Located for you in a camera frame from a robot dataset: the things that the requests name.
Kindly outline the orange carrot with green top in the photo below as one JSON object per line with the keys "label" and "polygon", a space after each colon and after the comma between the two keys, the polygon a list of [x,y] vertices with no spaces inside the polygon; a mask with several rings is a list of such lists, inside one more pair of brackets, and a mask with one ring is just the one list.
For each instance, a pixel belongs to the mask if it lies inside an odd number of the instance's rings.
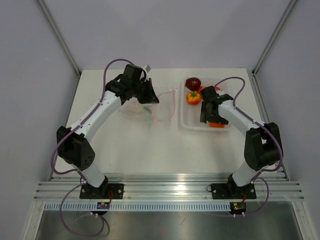
{"label": "orange carrot with green top", "polygon": [[222,123],[215,123],[215,122],[210,122],[209,123],[209,127],[210,128],[218,128],[218,129],[224,129],[225,128],[225,124]]}

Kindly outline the white radish with leaves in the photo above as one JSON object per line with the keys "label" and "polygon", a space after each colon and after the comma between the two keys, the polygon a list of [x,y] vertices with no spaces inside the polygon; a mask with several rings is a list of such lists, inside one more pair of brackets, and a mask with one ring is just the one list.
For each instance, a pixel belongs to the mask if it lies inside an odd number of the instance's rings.
{"label": "white radish with leaves", "polygon": [[130,104],[124,108],[129,118],[151,123],[153,121],[151,105]]}

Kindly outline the clear zip top bag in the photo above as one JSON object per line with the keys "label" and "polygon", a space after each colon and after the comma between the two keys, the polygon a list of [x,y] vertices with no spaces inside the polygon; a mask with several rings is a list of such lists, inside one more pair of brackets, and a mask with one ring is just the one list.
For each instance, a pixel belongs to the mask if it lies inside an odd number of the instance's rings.
{"label": "clear zip top bag", "polygon": [[118,112],[127,119],[140,120],[146,123],[170,121],[176,112],[177,88],[155,87],[159,103],[141,104],[132,98],[121,106]]}

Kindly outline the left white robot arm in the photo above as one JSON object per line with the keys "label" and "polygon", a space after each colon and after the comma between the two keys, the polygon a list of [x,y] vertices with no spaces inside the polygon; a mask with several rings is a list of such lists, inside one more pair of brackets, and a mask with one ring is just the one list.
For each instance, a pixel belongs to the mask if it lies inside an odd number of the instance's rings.
{"label": "left white robot arm", "polygon": [[102,124],[125,102],[136,98],[140,104],[158,104],[160,101],[148,76],[149,65],[142,67],[128,62],[123,73],[110,81],[103,82],[98,101],[73,125],[61,126],[57,132],[54,150],[84,180],[81,190],[103,199],[108,194],[108,178],[94,164],[95,152],[91,141]]}

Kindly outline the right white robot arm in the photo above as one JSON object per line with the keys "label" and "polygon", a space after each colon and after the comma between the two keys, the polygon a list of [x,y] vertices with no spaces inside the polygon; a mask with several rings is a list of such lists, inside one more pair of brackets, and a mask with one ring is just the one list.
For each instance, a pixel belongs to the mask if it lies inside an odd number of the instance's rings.
{"label": "right white robot arm", "polygon": [[200,122],[232,124],[244,136],[244,162],[231,174],[225,189],[232,198],[239,198],[262,172],[271,172],[269,166],[283,163],[280,130],[274,122],[265,123],[241,110],[233,97],[218,94],[214,86],[201,92]]}

